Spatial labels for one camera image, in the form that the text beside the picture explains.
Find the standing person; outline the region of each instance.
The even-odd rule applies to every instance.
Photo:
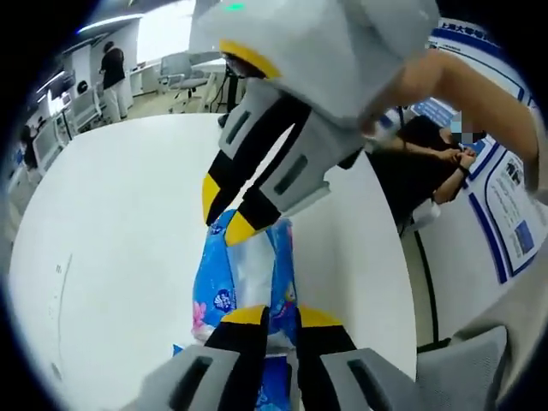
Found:
[[[123,51],[109,41],[103,48],[100,73],[103,73],[104,101],[112,122],[120,122],[128,116],[122,95],[122,83],[126,78],[123,71]]]
[[[24,149],[23,160],[25,161],[25,165],[27,166],[29,170],[37,169],[38,161],[36,160],[36,154],[34,153],[34,147],[33,147],[34,138],[31,137],[31,128],[28,127],[26,124],[23,126],[23,129],[21,130],[20,140],[21,140],[21,143],[23,143],[23,149]]]

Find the round white table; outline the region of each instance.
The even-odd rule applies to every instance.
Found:
[[[201,184],[217,116],[121,122],[81,134],[21,221],[9,293],[29,353],[76,409],[113,409],[193,342],[206,226]],[[328,173],[332,194],[292,217],[300,303],[340,318],[414,378],[414,306],[402,247],[365,156]]]

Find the black shirt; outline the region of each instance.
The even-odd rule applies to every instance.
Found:
[[[447,144],[439,135],[440,127],[426,116],[417,116],[398,131],[407,143],[442,152],[460,147]],[[457,164],[433,156],[407,151],[378,150],[368,154],[369,160],[396,223],[405,222],[415,208],[432,197],[458,168]]]
[[[101,61],[101,70],[104,70],[103,89],[114,86],[118,81],[126,78],[123,72],[123,51],[112,48],[106,52]]]

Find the human hand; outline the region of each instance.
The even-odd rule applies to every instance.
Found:
[[[448,148],[447,150],[443,150],[442,152],[436,152],[436,157],[443,161],[456,163],[459,160],[459,154],[461,154],[460,150],[456,148]]]
[[[476,157],[475,156],[470,156],[468,154],[466,154],[465,152],[462,152],[461,155],[460,155],[460,162],[459,164],[464,167],[466,170],[468,170],[472,164],[474,164],[474,161],[476,161]]]
[[[472,148],[470,148],[470,147],[465,147],[465,148],[464,148],[464,153],[465,153],[467,156],[471,156],[471,157],[474,157],[474,158],[477,156],[476,152],[475,152]]]

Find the cable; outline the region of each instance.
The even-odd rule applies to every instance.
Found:
[[[396,110],[397,110],[397,114],[398,116],[400,117],[400,128],[403,127],[403,124],[405,123],[405,121],[403,121],[403,108],[398,105],[396,107]]]
[[[217,109],[215,110],[216,113],[219,112],[219,107],[221,106],[221,103],[223,102],[223,94],[224,94],[224,82],[226,81],[226,79],[228,79],[229,76],[228,75],[225,75],[224,76],[224,80],[223,80],[223,84],[221,84],[221,97],[219,98],[219,102],[217,103]]]
[[[432,340],[434,344],[439,343],[439,323],[438,323],[438,306],[436,305],[436,294],[434,293],[434,283],[432,282],[432,273],[430,272],[430,266],[428,265],[428,258],[426,257],[426,251],[422,245],[419,231],[414,232],[414,238],[417,241],[417,247],[419,248],[420,259],[422,261],[422,267],[425,270],[426,288],[428,289],[428,296],[430,297],[430,312],[432,314]]]
[[[211,108],[213,107],[213,103],[215,103],[215,100],[217,100],[217,97],[219,97],[219,94],[221,92],[223,92],[223,87],[224,87],[224,83],[226,82],[226,79],[227,79],[227,74],[225,73],[224,74],[224,78],[223,78],[223,83],[221,83],[221,87],[217,90],[217,94],[215,95],[215,98],[211,101],[211,103],[209,104],[209,112],[211,113]]]

